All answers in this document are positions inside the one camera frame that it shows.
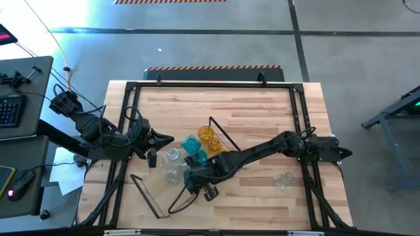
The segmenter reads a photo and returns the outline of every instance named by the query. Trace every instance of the white paper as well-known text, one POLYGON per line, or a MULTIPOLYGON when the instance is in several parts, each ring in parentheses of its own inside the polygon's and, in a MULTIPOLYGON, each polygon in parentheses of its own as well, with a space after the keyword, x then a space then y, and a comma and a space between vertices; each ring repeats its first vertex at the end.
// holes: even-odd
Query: white paper
MULTIPOLYGON (((74 154, 63 147, 57 148, 54 157, 54 164, 73 163, 74 154)), ((77 164, 59 165, 52 167, 50 182, 58 182, 62 195, 65 195, 83 186, 86 168, 77 167, 77 164)))

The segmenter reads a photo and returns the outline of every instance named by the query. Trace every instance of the gray concrete floor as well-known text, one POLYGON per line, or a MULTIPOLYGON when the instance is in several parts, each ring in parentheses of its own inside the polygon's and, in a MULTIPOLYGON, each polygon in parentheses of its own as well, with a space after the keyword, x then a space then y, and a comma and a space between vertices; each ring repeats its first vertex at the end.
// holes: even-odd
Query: gray concrete floor
MULTIPOLYGON (((0 22, 35 53, 53 55, 54 67, 60 69, 63 60, 54 41, 27 7, 15 2, 19 1, 7 1, 0 22), (17 12, 23 16, 19 22, 14 20, 17 12)), ((111 2, 29 1, 50 27, 292 30, 286 0, 154 5, 111 2)), ((420 10, 419 2, 411 2, 411 7, 420 10)), ((295 5, 301 30, 420 30, 420 15, 405 9, 400 0, 295 0, 295 5)), ((96 104, 103 103, 109 80, 141 79, 149 66, 280 64, 286 81, 302 81, 293 36, 56 36, 73 69, 73 86, 96 104)), ((344 161, 343 170, 352 219, 360 229, 420 234, 420 191, 386 191, 400 175, 379 127, 364 130, 360 126, 419 85, 419 46, 420 37, 303 37, 310 80, 322 83, 333 132, 354 152, 344 161)), ((0 59, 26 56, 16 45, 0 47, 0 59)), ((51 88, 47 96, 52 96, 51 88)), ((73 123, 47 107, 42 116, 60 130, 77 135, 73 123)), ((43 206, 51 211, 50 219, 40 222, 23 216, 0 220, 0 231, 68 226, 76 195, 61 197, 58 188, 47 189, 43 206)))

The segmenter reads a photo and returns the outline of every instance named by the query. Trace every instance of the computer mouse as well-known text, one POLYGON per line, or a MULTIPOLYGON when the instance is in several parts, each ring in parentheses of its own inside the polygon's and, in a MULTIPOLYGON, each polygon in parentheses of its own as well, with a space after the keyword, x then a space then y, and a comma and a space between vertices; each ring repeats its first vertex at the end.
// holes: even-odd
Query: computer mouse
POLYGON ((16 180, 7 190, 7 198, 10 201, 17 201, 24 195, 32 180, 35 177, 35 173, 32 170, 23 170, 16 176, 16 180))

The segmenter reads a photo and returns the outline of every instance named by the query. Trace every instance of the wooden table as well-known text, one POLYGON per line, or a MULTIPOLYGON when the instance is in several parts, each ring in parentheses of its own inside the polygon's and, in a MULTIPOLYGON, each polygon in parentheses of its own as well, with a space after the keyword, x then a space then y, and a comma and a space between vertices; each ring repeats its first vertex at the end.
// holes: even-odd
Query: wooden table
MULTIPOLYGON (((118 124, 125 84, 110 81, 108 87, 105 117, 114 124, 118 124)), ((329 136, 331 127, 321 84, 304 83, 304 90, 311 125, 317 128, 318 136, 329 136)), ((142 88, 138 108, 157 132, 175 137, 164 151, 179 147, 187 136, 196 134, 200 126, 208 124, 209 116, 241 149, 265 142, 284 130, 295 130, 289 92, 281 88, 142 88)), ((88 172, 79 202, 80 220, 103 196, 109 166, 109 161, 99 161, 88 172)), ((302 171, 295 159, 275 154, 246 165, 235 177, 217 185, 220 195, 215 200, 207 202, 201 193, 192 206, 167 219, 156 219, 129 177, 134 173, 147 178, 153 171, 146 161, 137 157, 130 160, 118 228, 310 229, 302 171), (286 172, 293 173, 294 180, 291 186, 280 189, 274 185, 274 177, 286 172)), ((320 163, 320 173, 326 199, 344 222, 352 225, 339 169, 331 163, 320 163)), ((315 197, 314 205, 322 223, 315 197)))

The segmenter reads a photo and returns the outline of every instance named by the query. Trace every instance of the warning tape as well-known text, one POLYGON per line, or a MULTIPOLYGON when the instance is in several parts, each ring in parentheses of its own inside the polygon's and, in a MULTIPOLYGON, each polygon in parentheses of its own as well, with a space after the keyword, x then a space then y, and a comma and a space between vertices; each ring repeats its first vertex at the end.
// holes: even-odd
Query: warning tape
POLYGON ((281 69, 281 66, 174 66, 147 68, 146 71, 193 70, 193 69, 281 69))
POLYGON ((114 0, 114 4, 146 4, 146 3, 214 3, 226 0, 114 0))

